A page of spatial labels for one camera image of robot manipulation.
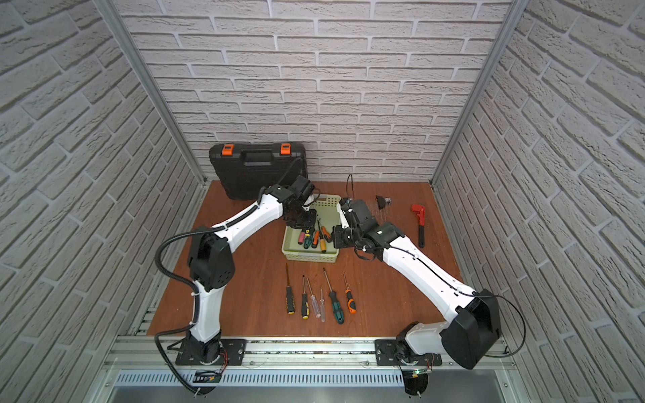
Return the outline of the yellow handle screwdriver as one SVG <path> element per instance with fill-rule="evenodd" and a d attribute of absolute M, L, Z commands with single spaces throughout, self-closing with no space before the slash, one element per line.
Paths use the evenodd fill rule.
<path fill-rule="evenodd" d="M 319 235 L 319 242 L 318 243 L 319 243 L 319 246 L 320 246 L 320 250 L 321 250 L 322 253 L 326 253 L 327 252 L 327 242 L 326 242 L 326 238 L 325 238 L 325 235 L 322 232 L 322 230 L 318 231 L 318 235 Z"/>

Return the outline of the orange handle screwdriver slim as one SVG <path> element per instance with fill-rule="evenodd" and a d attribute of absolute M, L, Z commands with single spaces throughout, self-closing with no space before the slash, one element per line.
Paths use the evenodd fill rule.
<path fill-rule="evenodd" d="M 317 226 L 318 226 L 320 238 L 323 239 L 325 242 L 331 242 L 332 241 L 331 235 L 329 231 L 324 226 L 322 226 L 322 223 L 320 220 L 317 220 Z"/>

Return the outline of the orange black curved screwdriver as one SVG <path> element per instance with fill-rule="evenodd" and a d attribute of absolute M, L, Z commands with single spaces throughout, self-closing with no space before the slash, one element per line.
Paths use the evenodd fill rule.
<path fill-rule="evenodd" d="M 344 284 L 345 284 L 345 296 L 347 298 L 347 307 L 349 309 L 350 314 L 356 314 L 357 312 L 357 307 L 356 307 L 356 302 L 354 300 L 352 290 L 349 286 L 349 283 L 347 282 L 346 274 L 343 274 L 344 277 Z"/>

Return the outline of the orange black stubby screwdriver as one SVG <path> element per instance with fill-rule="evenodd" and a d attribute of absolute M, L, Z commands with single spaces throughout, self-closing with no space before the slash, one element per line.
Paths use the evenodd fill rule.
<path fill-rule="evenodd" d="M 312 248 L 316 249 L 320 240 L 320 232 L 315 230 L 312 237 Z"/>

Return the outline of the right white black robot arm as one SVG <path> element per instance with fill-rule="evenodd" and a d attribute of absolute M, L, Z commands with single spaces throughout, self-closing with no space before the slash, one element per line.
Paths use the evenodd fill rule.
<path fill-rule="evenodd" d="M 444 322 L 412 325 L 401 343 L 414 355 L 444 352 L 465 369 L 474 369 L 501 336 L 497 298 L 478 292 L 433 262 L 392 223 L 378 223 L 362 200 L 343 198 L 341 224 L 332 237 L 338 249 L 377 259 L 406 277 L 442 314 Z"/>

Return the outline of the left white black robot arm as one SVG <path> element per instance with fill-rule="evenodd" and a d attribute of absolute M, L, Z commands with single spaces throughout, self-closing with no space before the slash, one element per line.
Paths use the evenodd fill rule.
<path fill-rule="evenodd" d="M 194 298 L 193 318 L 186 332 L 186 347 L 199 363 L 212 364 L 222 354 L 221 311 L 223 291 L 235 274 L 233 253 L 265 225 L 283 219 L 292 228 L 309 228 L 317 218 L 311 208 L 315 186 L 297 176 L 290 186 L 261 188 L 248 208 L 210 228 L 198 228 L 188 259 Z"/>

